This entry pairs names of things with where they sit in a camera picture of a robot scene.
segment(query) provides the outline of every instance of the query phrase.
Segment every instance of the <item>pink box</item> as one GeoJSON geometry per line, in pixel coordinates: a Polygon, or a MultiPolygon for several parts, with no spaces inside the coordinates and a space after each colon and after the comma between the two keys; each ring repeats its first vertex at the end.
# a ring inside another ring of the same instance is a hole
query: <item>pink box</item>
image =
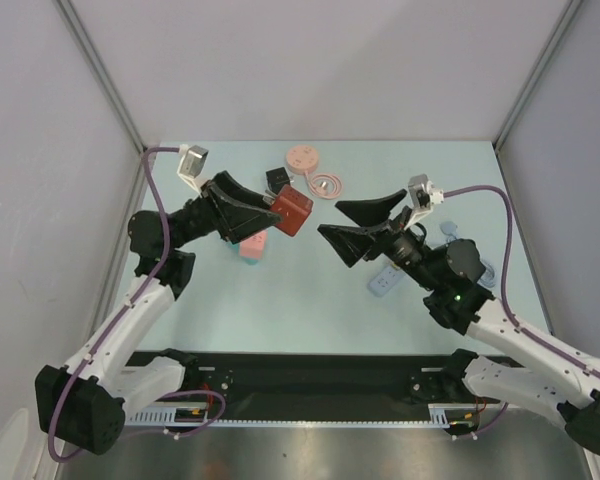
{"type": "Polygon", "coordinates": [[[264,252],[264,245],[267,241],[267,231],[263,230],[260,233],[247,238],[240,242],[240,256],[245,258],[253,258],[260,260],[264,252]]]}

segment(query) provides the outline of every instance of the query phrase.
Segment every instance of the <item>red block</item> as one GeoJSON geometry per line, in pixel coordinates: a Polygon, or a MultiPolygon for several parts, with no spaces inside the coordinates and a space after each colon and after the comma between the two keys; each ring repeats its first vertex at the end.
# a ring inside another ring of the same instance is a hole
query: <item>red block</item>
{"type": "Polygon", "coordinates": [[[309,217],[312,208],[313,200],[291,185],[285,185],[280,190],[270,210],[281,214],[283,217],[282,221],[276,224],[276,228],[293,237],[309,217]]]}

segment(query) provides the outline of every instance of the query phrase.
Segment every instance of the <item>metal floor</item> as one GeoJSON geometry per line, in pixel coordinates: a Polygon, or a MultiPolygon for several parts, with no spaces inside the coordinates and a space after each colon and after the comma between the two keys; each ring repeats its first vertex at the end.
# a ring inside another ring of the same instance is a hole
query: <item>metal floor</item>
{"type": "Polygon", "coordinates": [[[120,441],[65,465],[61,480],[580,480],[582,450],[541,417],[508,413],[478,441],[439,430],[212,428],[177,442],[120,441]]]}

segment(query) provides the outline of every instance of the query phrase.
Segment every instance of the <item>white table surface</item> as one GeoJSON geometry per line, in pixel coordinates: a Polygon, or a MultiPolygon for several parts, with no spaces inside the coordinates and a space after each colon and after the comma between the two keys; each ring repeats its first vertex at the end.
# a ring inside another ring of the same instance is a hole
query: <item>white table surface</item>
{"type": "MultiPolygon", "coordinates": [[[[282,166],[286,151],[298,142],[186,143],[209,149],[205,176],[228,170],[245,187],[264,192],[265,171],[282,166]]],[[[488,142],[304,143],[320,152],[319,172],[340,176],[343,200],[394,193],[420,173],[428,174],[445,190],[474,184],[503,187],[488,142]]],[[[160,154],[153,169],[168,212],[195,195],[176,175],[177,166],[177,155],[160,154]]],[[[303,179],[297,179],[294,187],[308,193],[303,179]]],[[[156,208],[148,190],[142,208],[156,208]]],[[[453,220],[460,236],[473,238],[481,255],[497,265],[500,274],[506,218],[496,195],[479,192],[448,199],[423,222],[429,241],[444,241],[439,229],[444,220],[453,220]]],[[[351,224],[336,210],[334,201],[315,199],[313,212],[296,237],[269,230],[264,257],[253,266],[238,257],[217,233],[185,246],[183,250],[197,255],[193,277],[138,349],[385,355],[447,354],[456,348],[496,352],[438,326],[422,304],[426,292],[409,278],[383,298],[374,297],[367,283],[387,260],[360,261],[347,268],[317,232],[321,223],[351,224]]],[[[118,299],[128,288],[136,263],[137,256],[130,254],[118,299]]],[[[547,330],[517,229],[508,283],[513,310],[547,330]]]]}

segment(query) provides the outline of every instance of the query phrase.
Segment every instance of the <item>light blue cord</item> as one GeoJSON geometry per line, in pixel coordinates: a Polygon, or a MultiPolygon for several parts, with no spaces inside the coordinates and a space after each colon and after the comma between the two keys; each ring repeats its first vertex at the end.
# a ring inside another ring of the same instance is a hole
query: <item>light blue cord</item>
{"type": "MultiPolygon", "coordinates": [[[[448,220],[442,222],[440,224],[440,231],[447,237],[445,243],[453,242],[460,238],[458,237],[458,226],[452,221],[448,220]]],[[[478,283],[484,288],[494,288],[497,285],[497,273],[495,267],[489,260],[482,257],[480,257],[480,262],[486,267],[486,270],[480,277],[480,280],[478,280],[478,283]]]]}

